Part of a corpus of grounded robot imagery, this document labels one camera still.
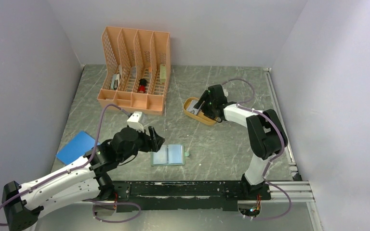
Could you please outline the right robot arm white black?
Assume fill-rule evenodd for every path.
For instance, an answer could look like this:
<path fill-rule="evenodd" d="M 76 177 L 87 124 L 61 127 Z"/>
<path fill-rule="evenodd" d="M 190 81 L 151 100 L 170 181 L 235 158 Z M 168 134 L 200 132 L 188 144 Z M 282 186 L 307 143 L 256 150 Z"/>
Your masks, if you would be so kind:
<path fill-rule="evenodd" d="M 241 194 L 253 199 L 265 184 L 265 176 L 271 163 L 278 158 L 288 145 L 285 130 L 273 109 L 259 111 L 230 102 L 221 85 L 208 87 L 187 111 L 197 115 L 199 112 L 216 122 L 234 122 L 248 131 L 253 156 L 250 165 L 241 178 Z"/>

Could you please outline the light blue credit card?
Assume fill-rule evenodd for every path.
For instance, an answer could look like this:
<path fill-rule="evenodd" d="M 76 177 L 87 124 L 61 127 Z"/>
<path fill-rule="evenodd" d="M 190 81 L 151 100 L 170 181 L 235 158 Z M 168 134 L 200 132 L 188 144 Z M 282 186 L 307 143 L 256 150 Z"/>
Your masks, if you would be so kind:
<path fill-rule="evenodd" d="M 180 144 L 168 145 L 168 163 L 169 164 L 182 164 L 183 163 L 183 146 Z"/>

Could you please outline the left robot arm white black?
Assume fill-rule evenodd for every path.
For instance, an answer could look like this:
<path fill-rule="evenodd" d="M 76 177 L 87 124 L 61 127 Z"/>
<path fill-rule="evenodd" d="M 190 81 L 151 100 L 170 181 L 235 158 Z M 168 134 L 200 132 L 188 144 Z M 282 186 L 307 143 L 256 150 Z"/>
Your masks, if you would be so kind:
<path fill-rule="evenodd" d="M 77 201 L 108 200 L 115 186 L 108 172 L 130 162 L 139 152 L 157 152 L 165 139 L 152 126 L 148 133 L 123 128 L 71 164 L 38 180 L 4 186 L 3 210 L 11 231 L 22 231 L 40 217 Z"/>

